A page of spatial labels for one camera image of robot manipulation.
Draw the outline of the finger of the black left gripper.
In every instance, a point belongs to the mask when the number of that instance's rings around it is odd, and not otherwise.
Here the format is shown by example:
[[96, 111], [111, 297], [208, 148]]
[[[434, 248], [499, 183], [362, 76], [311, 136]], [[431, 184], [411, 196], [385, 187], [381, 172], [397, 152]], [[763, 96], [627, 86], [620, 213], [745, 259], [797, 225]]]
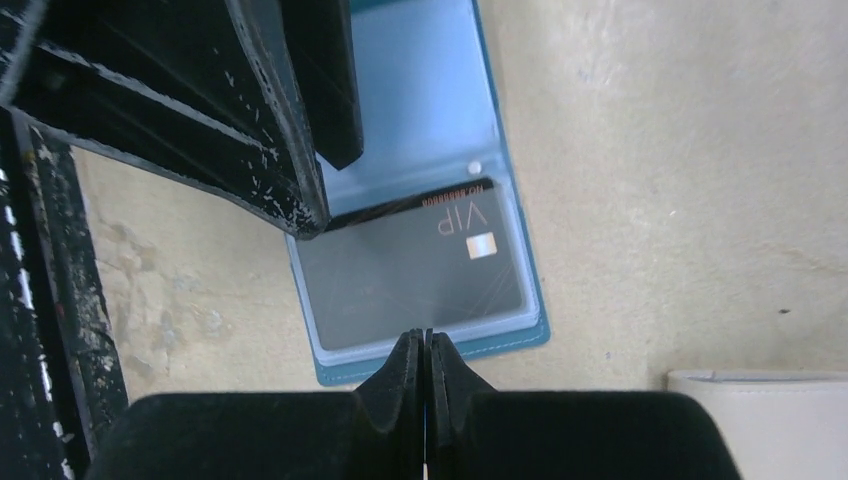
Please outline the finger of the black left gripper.
[[364, 151], [350, 2], [285, 0], [279, 5], [315, 149], [343, 170]]
[[328, 1], [5, 1], [1, 104], [296, 238], [330, 219], [291, 49]]

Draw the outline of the blue leather card holder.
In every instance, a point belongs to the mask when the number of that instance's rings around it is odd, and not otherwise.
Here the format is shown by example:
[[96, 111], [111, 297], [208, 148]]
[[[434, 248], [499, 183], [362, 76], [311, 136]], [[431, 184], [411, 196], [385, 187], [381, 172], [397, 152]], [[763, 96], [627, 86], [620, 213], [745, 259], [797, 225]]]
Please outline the blue leather card holder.
[[[343, 170], [326, 167], [332, 221], [346, 213], [477, 178], [500, 183], [537, 299], [532, 325], [485, 338], [446, 334], [466, 360], [532, 348], [550, 337], [547, 312], [503, 132], [494, 76], [474, 1], [356, 1], [353, 49], [364, 128], [362, 156]], [[324, 386], [365, 380], [394, 341], [368, 357], [332, 363], [320, 355], [305, 314], [305, 295], [290, 264], [308, 333], [315, 375]]]

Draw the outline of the black VIP credit card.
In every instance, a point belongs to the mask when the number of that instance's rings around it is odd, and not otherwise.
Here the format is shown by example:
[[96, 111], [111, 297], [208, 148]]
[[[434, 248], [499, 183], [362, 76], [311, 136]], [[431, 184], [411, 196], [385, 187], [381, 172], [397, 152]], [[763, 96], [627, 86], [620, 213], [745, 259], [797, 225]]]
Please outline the black VIP credit card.
[[321, 356], [368, 357], [411, 329], [461, 340], [534, 323], [537, 299], [503, 186], [477, 178], [352, 211], [295, 244]]

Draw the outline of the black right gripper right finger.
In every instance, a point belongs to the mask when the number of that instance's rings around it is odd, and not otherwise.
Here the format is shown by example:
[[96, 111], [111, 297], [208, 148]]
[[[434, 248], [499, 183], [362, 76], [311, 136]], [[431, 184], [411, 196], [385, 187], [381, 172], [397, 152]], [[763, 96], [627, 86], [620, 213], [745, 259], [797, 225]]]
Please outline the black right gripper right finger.
[[499, 391], [427, 332], [432, 479], [738, 479], [694, 399], [656, 391]]

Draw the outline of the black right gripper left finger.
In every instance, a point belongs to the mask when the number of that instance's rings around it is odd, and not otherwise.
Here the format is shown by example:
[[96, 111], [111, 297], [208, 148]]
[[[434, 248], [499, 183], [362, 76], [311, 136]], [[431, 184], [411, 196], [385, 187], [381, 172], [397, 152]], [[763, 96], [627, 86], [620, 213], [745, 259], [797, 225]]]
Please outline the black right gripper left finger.
[[424, 336], [352, 391], [166, 393], [113, 424], [89, 479], [420, 479]]

